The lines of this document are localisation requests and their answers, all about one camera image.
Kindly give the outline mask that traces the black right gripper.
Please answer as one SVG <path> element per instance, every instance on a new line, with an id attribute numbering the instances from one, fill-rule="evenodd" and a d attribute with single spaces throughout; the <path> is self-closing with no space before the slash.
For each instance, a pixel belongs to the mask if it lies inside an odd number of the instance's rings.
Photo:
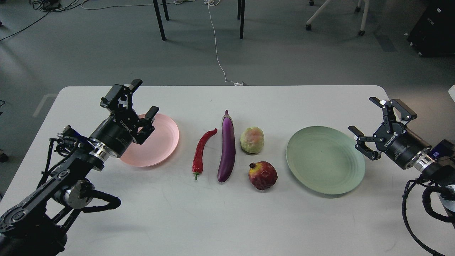
<path id="1" fill-rule="evenodd" d="M 431 146 L 405 125 L 417 118 L 416 112 L 400 99 L 389 101 L 369 97 L 369 101 L 382 109 L 382 122 L 391 125 L 391 129 L 381 125 L 373 136 L 365 136 L 356 126 L 348 126 L 357 137 L 356 149 L 367 159 L 380 159 L 384 153 L 403 170 L 413 167 L 418 158 L 427 154 Z"/>

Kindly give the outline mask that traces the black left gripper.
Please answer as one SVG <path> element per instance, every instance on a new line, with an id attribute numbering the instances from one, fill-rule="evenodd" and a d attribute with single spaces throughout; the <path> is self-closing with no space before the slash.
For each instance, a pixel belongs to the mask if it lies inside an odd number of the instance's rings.
<path id="1" fill-rule="evenodd" d="M 141 86 L 141 79 L 127 84 L 114 84 L 100 106 L 111 114 L 89 136 L 89 140 L 104 144 L 119 158 L 132 144 L 143 144 L 155 130 L 153 126 L 159 107 L 152 106 L 145 114 L 137 115 L 132 108 L 132 95 Z"/>

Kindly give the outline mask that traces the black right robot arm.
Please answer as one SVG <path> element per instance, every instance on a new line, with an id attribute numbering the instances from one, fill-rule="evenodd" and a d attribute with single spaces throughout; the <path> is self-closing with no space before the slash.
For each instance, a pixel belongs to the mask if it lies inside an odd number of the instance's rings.
<path id="1" fill-rule="evenodd" d="M 384 153 L 398 167 L 414 167 L 420 172 L 416 179 L 407 181 L 402 195 L 403 222 L 414 241 L 433 256 L 441 253 L 419 240 L 407 218 L 408 195 L 416 185 L 424 187 L 422 205 L 425 212 L 436 220 L 454 224 L 454 143 L 442 140 L 435 148 L 408 128 L 417 114 L 399 99 L 369 100 L 382 110 L 382 123 L 372 136 L 365 136 L 357 127 L 348 129 L 356 136 L 355 148 L 374 161 Z"/>

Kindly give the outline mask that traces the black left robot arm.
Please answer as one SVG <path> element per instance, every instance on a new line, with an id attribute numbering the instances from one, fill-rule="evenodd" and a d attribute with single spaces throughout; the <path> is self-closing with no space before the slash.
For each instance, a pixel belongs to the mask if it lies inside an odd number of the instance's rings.
<path id="1" fill-rule="evenodd" d="M 86 178 L 101 171 L 109 157 L 120 158 L 132 144 L 143 144 L 154 131 L 159 108 L 151 107 L 140 118 L 132 107 L 133 93 L 143 83 L 115 84 L 100 106 L 110 114 L 89 136 L 66 126 L 50 139 L 48 158 L 58 152 L 63 158 L 50 160 L 36 190 L 1 216 L 2 256 L 56 256 L 64 251 L 67 232 L 80 213 L 118 208 L 121 200 L 97 191 Z"/>

